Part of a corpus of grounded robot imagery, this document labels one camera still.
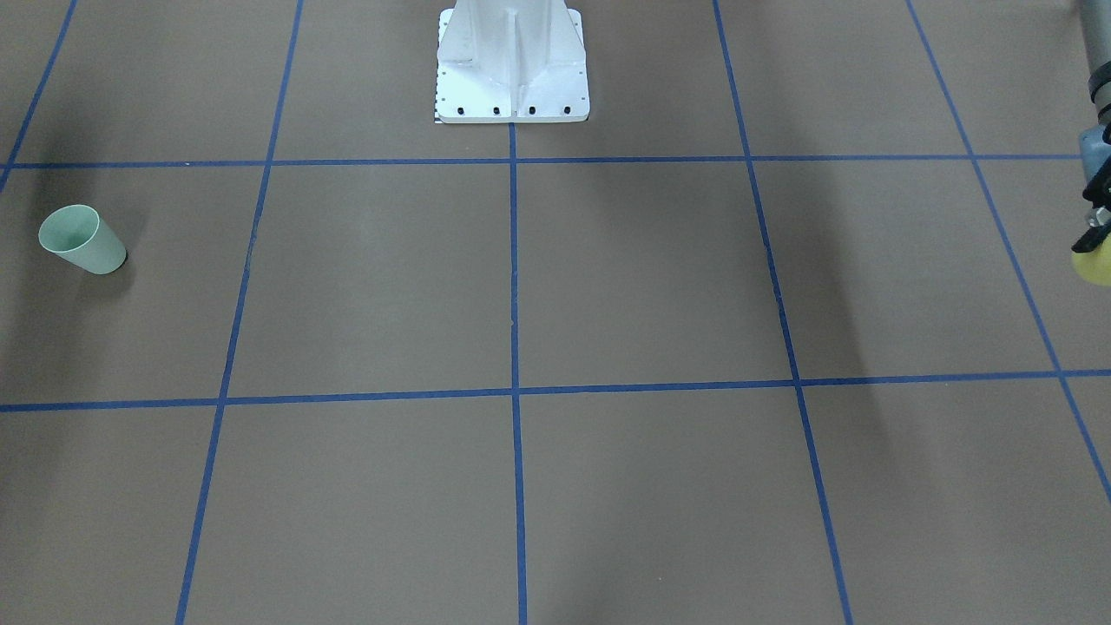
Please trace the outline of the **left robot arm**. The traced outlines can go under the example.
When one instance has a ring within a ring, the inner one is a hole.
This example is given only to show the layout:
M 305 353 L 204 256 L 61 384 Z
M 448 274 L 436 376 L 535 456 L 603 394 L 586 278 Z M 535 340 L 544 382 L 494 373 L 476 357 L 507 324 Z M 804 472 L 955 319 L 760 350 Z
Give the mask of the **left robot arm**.
M 1095 127 L 1080 135 L 1085 188 L 1091 203 L 1088 230 L 1072 246 L 1075 253 L 1094 253 L 1108 238 L 1110 206 L 1110 3 L 1080 1 L 1079 16 L 1088 61 L 1088 98 L 1095 105 Z

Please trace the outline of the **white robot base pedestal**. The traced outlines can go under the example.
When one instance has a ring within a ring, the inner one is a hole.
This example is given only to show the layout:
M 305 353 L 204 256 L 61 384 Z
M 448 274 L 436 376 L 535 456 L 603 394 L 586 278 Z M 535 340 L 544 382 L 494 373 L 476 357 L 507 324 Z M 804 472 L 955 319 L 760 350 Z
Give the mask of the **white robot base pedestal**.
M 457 1 L 437 18 L 434 122 L 585 122 L 585 36 L 563 1 Z

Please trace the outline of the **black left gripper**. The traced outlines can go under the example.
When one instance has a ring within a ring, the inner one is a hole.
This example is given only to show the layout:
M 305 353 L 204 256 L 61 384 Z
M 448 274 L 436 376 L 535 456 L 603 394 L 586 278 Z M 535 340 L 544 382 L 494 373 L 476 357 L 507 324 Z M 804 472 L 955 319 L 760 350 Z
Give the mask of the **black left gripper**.
M 1090 202 L 1092 206 L 1088 210 L 1085 221 L 1088 229 L 1073 244 L 1073 253 L 1094 253 L 1110 234 L 1110 157 L 1107 157 L 1102 165 L 1095 168 L 1088 174 L 1085 187 L 1082 190 L 1082 198 Z

